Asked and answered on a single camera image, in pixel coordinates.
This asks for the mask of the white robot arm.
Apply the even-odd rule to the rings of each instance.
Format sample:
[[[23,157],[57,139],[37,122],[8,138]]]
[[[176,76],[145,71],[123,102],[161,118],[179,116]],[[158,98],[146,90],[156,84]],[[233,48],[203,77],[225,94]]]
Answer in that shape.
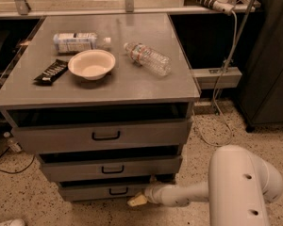
[[[148,202],[185,207],[209,204],[210,226],[270,226],[266,205],[283,193],[283,178],[272,164],[237,145],[218,148],[208,179],[191,186],[154,182],[129,199],[131,207]]]

